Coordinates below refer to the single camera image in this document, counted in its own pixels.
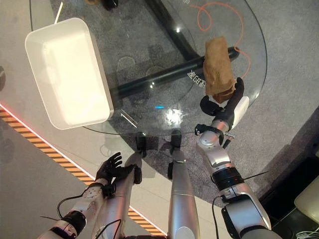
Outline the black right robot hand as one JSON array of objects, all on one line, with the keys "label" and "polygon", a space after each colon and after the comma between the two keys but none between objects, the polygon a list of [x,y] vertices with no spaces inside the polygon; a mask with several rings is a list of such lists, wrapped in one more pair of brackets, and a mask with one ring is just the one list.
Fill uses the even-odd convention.
[{"label": "black right robot hand", "polygon": [[243,94],[244,82],[238,77],[235,83],[235,91],[224,108],[220,107],[217,103],[210,101],[209,96],[204,96],[201,99],[200,108],[205,114],[215,117],[215,120],[226,122],[229,130],[231,130],[235,120],[235,108],[242,99]]}]

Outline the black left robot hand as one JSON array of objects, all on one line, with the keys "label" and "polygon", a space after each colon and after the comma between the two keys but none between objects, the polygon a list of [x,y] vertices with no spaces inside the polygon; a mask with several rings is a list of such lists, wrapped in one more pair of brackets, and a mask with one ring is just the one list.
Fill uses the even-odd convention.
[{"label": "black left robot hand", "polygon": [[125,179],[133,171],[133,169],[137,167],[136,164],[124,167],[121,165],[122,156],[120,152],[117,152],[102,163],[96,173],[95,182],[103,185],[111,184],[113,178],[116,180]]}]

